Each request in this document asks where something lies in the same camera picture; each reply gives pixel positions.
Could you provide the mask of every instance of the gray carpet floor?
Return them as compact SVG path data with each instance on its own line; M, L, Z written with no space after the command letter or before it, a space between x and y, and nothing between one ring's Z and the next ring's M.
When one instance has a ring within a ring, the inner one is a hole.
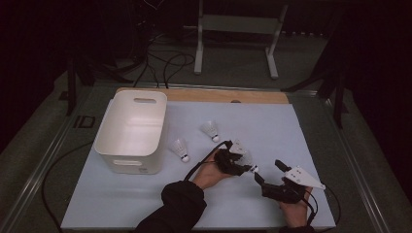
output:
M194 55L192 38L183 42L160 39L164 38L159 38L150 47L151 54L165 60L175 53L155 50L178 50ZM193 73L193 65L185 66L170 79L170 86L278 90L308 78L326 44L323 38L282 35L275 50L280 78L274 81L269 78L265 61L265 38L252 43L217 41L215 38L206 42L200 76ZM154 56L150 56L149 61L154 72L147 70L136 86L156 86L155 80L158 80L160 87L164 87L162 73L166 63ZM184 59L180 57L173 61L184 62ZM178 69L173 66L167 68L169 75ZM141 66L124 76L134 81L143 69ZM43 178L41 174L44 175L45 171L39 173L39 165L51 164L57 157L68 154L51 170L45 188L48 203L57 220L61 221L91 147L87 143L94 139L116 89L126 86L105 77L96 79L95 86L79 86L78 108L72 116L65 116L67 102L58 100L60 93L67 88L66 75L62 75L56 80L54 92L1 154L1 232L57 232L41 200L39 183L32 179L40 181ZM314 83L288 97L321 179L339 197L342 208L340 223L330 232L410 232L410 203L361 117L350 91L345 92L347 113L342 116L343 130L340 130L330 119L328 102L313 95L318 86ZM96 117L96 124L92 128L74 128L77 116ZM79 146L83 147L70 152ZM330 195L328 201L337 217L336 202Z

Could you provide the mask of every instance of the person's left hand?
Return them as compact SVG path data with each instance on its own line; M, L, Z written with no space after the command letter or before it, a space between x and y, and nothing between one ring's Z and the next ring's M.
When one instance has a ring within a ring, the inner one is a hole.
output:
M216 150L209 158L203 163L196 176L193 179L193 183L202 188L203 190L215 185L219 181L231 177L231 175L221 172L218 165L215 163L215 154L219 150Z

